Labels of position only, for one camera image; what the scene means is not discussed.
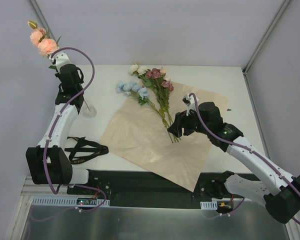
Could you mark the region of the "orange wrapping paper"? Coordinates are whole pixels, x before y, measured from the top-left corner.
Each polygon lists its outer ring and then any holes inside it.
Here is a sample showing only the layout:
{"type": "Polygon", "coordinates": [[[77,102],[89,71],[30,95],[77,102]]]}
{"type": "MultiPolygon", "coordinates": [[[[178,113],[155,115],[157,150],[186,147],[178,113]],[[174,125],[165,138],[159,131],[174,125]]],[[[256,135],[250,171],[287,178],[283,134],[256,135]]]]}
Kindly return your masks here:
{"type": "Polygon", "coordinates": [[[118,93],[116,84],[104,90],[102,103],[122,101],[100,137],[109,151],[169,181],[194,191],[208,161],[212,144],[204,134],[193,133],[172,142],[159,115],[131,96],[118,93]]]}

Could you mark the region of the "artificial flower bunch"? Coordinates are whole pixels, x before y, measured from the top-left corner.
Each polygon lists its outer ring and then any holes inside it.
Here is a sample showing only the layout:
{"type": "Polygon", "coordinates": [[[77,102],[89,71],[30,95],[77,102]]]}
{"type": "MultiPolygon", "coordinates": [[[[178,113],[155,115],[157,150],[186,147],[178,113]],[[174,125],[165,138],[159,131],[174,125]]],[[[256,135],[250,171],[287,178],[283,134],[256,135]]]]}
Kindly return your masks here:
{"type": "Polygon", "coordinates": [[[146,66],[134,63],[129,67],[128,73],[137,76],[142,82],[142,87],[146,87],[147,90],[151,90],[154,93],[158,103],[157,108],[163,112],[165,120],[170,127],[173,123],[170,114],[170,96],[174,91],[174,86],[171,79],[166,75],[167,71],[162,67],[150,69],[146,66]]]}

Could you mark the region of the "blue flower stem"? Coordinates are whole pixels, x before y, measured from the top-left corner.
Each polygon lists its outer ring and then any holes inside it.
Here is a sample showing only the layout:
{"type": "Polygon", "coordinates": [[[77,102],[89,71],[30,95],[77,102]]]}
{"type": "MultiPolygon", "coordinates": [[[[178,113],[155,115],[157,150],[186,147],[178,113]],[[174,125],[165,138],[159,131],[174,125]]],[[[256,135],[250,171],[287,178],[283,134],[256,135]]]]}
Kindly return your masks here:
{"type": "Polygon", "coordinates": [[[140,106],[149,106],[156,114],[161,118],[164,127],[169,127],[168,122],[165,119],[164,113],[159,110],[155,104],[150,100],[150,93],[145,86],[141,86],[135,81],[119,82],[115,87],[118,93],[122,93],[128,97],[132,97],[137,100],[140,106]]]}

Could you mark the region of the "black ribbon gold lettering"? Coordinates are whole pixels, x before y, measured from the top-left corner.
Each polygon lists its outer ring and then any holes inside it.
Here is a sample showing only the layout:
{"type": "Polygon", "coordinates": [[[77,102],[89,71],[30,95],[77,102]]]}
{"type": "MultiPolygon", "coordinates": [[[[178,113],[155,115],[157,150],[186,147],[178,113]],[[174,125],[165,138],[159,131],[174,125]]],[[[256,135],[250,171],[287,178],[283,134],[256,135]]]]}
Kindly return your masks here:
{"type": "Polygon", "coordinates": [[[68,139],[76,141],[74,147],[66,147],[64,149],[65,152],[69,153],[68,159],[72,165],[83,164],[109,153],[107,146],[87,140],[85,137],[68,136],[68,139]]]}

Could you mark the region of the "peach rose stem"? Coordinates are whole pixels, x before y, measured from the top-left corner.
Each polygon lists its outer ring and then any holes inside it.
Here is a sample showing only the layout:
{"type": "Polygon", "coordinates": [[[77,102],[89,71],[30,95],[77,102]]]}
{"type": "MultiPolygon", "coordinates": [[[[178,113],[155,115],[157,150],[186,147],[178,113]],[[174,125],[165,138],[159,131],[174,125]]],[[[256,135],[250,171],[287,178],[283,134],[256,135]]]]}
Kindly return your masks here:
{"type": "Polygon", "coordinates": [[[50,38],[48,31],[43,27],[39,27],[37,22],[29,20],[27,25],[32,29],[30,41],[37,47],[42,57],[49,59],[55,51],[60,49],[58,41],[50,38]]]}

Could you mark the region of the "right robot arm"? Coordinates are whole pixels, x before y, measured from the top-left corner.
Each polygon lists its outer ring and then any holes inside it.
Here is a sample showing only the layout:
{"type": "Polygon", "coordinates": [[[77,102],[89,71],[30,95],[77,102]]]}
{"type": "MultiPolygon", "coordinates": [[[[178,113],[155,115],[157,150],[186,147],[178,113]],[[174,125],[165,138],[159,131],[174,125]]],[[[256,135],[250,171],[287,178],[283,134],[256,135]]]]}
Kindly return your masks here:
{"type": "Polygon", "coordinates": [[[190,95],[183,102],[187,110],[175,114],[168,132],[177,138],[192,133],[206,135],[215,147],[237,159],[258,179],[252,181],[225,171],[205,186],[206,194],[215,199],[240,195],[265,207],[279,223],[295,220],[300,211],[300,175],[293,176],[256,150],[236,126],[223,121],[214,102],[198,104],[190,95]]]}

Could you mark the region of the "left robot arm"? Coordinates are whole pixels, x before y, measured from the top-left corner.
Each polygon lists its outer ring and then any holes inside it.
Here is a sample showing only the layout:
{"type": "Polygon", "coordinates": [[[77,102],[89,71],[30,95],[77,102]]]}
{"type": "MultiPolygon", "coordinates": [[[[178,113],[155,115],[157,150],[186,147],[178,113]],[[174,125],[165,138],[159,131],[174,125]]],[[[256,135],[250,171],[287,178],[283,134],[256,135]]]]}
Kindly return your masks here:
{"type": "Polygon", "coordinates": [[[60,84],[53,117],[37,146],[26,150],[26,161],[34,184],[49,185],[55,195],[62,185],[78,184],[79,190],[89,195],[95,191],[95,181],[87,170],[73,170],[65,153],[70,129],[84,104],[84,75],[79,67],[68,63],[55,76],[60,84]]]}

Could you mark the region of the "clear glass vase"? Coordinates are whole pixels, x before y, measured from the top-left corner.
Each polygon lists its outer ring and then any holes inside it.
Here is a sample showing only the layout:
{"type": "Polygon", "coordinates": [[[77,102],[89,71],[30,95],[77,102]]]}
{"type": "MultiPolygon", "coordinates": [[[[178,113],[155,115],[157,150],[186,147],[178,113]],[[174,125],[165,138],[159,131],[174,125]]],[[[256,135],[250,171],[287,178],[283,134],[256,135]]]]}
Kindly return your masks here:
{"type": "Polygon", "coordinates": [[[88,119],[92,119],[97,115],[97,110],[93,104],[91,104],[87,99],[84,99],[80,110],[80,115],[88,119]]]}

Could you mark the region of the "right aluminium frame post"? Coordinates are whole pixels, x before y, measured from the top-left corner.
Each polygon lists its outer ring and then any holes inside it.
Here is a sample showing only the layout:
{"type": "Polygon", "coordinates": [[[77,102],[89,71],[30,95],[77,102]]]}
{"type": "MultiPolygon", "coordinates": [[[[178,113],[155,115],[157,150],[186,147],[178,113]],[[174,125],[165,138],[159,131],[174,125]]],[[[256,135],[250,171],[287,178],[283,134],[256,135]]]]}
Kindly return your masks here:
{"type": "Polygon", "coordinates": [[[270,23],[269,23],[268,27],[266,28],[264,34],[262,35],[261,39],[259,40],[256,48],[254,49],[251,57],[249,58],[247,64],[242,69],[242,73],[244,76],[246,76],[248,74],[248,72],[250,71],[251,67],[253,66],[253,64],[255,63],[255,61],[257,60],[259,55],[261,54],[261,51],[266,46],[267,41],[272,36],[272,33],[276,29],[277,25],[279,24],[280,20],[282,19],[282,17],[284,16],[285,12],[287,11],[288,7],[291,5],[292,2],[293,2],[292,0],[283,0],[281,2],[278,10],[276,11],[274,17],[270,21],[270,23]]]}

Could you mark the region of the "aluminium frame post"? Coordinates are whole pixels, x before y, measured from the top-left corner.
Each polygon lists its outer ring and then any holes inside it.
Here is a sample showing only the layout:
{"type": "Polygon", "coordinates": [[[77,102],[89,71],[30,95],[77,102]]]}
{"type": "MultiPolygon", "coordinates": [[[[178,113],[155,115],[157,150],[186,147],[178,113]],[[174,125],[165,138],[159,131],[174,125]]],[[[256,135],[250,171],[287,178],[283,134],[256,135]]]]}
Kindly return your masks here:
{"type": "MultiPolygon", "coordinates": [[[[39,3],[37,0],[28,0],[27,1],[29,3],[29,6],[31,7],[32,11],[34,12],[34,15],[36,17],[35,22],[37,22],[38,26],[40,28],[45,28],[48,31],[49,37],[55,41],[58,41],[58,45],[59,45],[59,41],[61,39],[61,36],[59,38],[56,38],[55,35],[53,34],[48,21],[46,20],[43,11],[41,10],[39,3]]],[[[51,66],[49,67],[50,69],[55,70],[56,72],[60,72],[60,68],[56,67],[52,62],[51,62],[51,66]]]]}
{"type": "Polygon", "coordinates": [[[255,61],[257,60],[259,55],[261,54],[261,51],[266,46],[267,41],[272,36],[272,33],[276,29],[277,25],[279,24],[280,20],[282,19],[282,17],[284,16],[285,12],[287,11],[288,7],[291,5],[292,2],[293,2],[292,0],[283,0],[281,2],[278,10],[276,11],[274,17],[270,21],[270,23],[269,23],[268,27],[266,28],[264,34],[262,35],[261,39],[259,40],[256,48],[254,49],[251,57],[249,58],[247,64],[242,69],[242,73],[244,76],[246,76],[248,74],[248,72],[250,71],[251,67],[253,66],[253,64],[255,63],[255,61]]]}

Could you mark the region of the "left aluminium frame post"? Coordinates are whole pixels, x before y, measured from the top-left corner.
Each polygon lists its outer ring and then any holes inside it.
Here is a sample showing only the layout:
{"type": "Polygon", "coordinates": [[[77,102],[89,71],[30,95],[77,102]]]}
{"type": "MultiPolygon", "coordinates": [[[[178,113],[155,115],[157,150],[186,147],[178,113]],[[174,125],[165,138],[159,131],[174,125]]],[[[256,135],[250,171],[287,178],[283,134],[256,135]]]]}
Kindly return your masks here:
{"type": "MultiPolygon", "coordinates": [[[[28,0],[27,1],[29,3],[29,6],[31,7],[32,11],[34,12],[34,15],[36,17],[35,22],[37,22],[38,26],[40,28],[45,28],[48,31],[49,37],[55,41],[58,41],[58,45],[59,45],[59,41],[61,39],[61,36],[59,38],[56,38],[55,35],[53,34],[48,21],[46,20],[43,11],[41,10],[39,3],[37,0],[28,0]]],[[[51,66],[49,67],[50,69],[55,70],[56,72],[60,72],[60,68],[56,67],[52,62],[51,62],[51,66]]]]}

